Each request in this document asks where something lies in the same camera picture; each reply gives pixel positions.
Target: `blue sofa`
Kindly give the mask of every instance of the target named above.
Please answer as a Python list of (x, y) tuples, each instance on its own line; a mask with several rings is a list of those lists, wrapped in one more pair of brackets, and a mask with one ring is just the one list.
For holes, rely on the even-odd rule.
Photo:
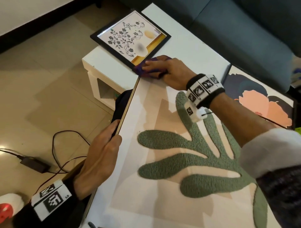
[(120, 1), (139, 10), (154, 2), (233, 65), (289, 89), (293, 53), (301, 57), (300, 0)]

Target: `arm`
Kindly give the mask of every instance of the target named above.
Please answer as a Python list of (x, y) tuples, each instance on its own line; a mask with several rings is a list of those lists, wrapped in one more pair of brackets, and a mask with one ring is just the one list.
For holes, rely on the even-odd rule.
[(78, 164), (63, 179), (63, 184), (72, 194), (71, 197), (43, 221), (39, 219), (31, 203), (28, 203), (12, 219), (0, 224), (0, 227), (79, 227), (86, 206), (82, 200), (109, 178), (115, 168), (122, 138), (115, 135), (111, 139), (111, 136), (119, 122), (120, 120), (114, 121), (95, 137), (83, 164)]
[[(176, 90), (186, 90), (187, 83), (197, 79), (178, 59), (146, 64), (143, 70), (168, 71), (163, 80)], [(210, 109), (242, 147), (240, 164), (257, 180), (278, 222), (301, 227), (301, 136), (275, 128), (225, 93), (211, 98)]]

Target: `gray sleeve cuff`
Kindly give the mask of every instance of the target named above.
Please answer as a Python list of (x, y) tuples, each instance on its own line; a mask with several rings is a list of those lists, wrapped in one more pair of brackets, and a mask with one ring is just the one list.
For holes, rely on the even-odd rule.
[(271, 129), (241, 149), (242, 168), (253, 178), (269, 171), (301, 164), (301, 135), (282, 128)]

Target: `table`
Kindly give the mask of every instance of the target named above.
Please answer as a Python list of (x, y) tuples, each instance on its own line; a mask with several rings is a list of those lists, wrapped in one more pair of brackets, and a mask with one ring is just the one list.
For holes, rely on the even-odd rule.
[[(230, 64), (227, 60), (155, 4), (149, 5), (142, 13), (171, 35), (155, 56), (164, 54), (178, 58), (195, 73), (215, 74), (221, 80)], [(138, 76), (102, 46), (83, 57), (82, 62), (88, 71), (94, 97), (115, 110), (114, 90), (122, 93), (132, 89)]]

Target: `hand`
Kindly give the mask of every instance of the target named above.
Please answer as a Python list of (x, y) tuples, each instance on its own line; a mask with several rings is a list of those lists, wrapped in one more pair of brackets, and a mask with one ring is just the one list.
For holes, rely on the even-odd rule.
[(74, 178), (74, 189), (82, 200), (111, 176), (117, 160), (122, 138), (111, 136), (120, 120), (115, 120), (95, 137), (89, 147), (88, 155), (80, 173)]
[(176, 90), (186, 90), (188, 81), (197, 75), (177, 58), (166, 61), (146, 61), (145, 64), (147, 66), (142, 68), (145, 71), (154, 69), (161, 72), (167, 71), (168, 73), (164, 75), (163, 81)]

